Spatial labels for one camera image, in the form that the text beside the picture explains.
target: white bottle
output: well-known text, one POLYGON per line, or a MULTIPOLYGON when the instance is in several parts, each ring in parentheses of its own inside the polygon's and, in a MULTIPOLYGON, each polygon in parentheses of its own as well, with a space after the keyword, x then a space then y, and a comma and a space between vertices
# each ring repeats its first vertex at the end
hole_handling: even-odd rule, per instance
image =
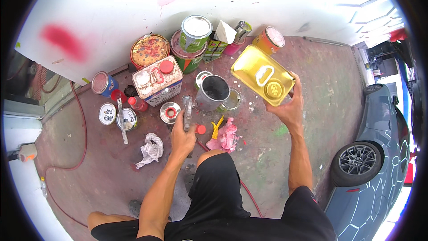
POLYGON ((40 185, 41 185, 41 192, 45 198, 47 198, 47 189, 46 189, 46 182, 45 177, 40 178, 40 185))

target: blue paint can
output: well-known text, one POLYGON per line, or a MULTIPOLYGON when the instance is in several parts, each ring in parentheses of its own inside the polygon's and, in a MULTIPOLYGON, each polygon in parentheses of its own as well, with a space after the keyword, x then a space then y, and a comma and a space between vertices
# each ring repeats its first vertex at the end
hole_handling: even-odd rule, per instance
POLYGON ((108 73, 101 71, 95 74, 91 83, 92 91, 95 94, 110 98, 111 92, 119 88, 119 83, 108 73))

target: green paint stain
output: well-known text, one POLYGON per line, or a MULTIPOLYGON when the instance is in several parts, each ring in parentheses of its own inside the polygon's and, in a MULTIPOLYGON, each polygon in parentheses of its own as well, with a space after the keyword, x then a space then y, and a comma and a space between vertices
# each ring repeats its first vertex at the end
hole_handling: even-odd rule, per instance
POLYGON ((285 126, 285 125, 282 125, 279 129, 277 129, 274 133, 275 133, 275 135, 276 136, 282 136, 282 135, 284 135, 284 134, 287 134, 289 131, 288 131, 288 128, 287 128, 287 126, 285 126))

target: metal mixing cup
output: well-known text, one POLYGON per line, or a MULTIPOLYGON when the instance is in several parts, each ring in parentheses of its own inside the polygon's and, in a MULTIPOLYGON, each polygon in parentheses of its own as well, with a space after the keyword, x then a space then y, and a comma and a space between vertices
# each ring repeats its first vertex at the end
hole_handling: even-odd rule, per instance
POLYGON ((213 111, 230 95, 230 88, 224 78, 216 75, 208 76, 202 81, 195 99, 198 111, 213 111))

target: gray car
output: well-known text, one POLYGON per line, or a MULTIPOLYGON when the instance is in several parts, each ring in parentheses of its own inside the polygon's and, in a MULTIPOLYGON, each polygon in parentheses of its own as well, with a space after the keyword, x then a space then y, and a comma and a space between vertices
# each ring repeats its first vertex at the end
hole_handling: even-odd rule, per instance
POLYGON ((371 240, 404 184, 409 161, 409 129, 382 84, 368 86, 360 131, 331 164, 334 190, 325 213, 337 238, 371 240))

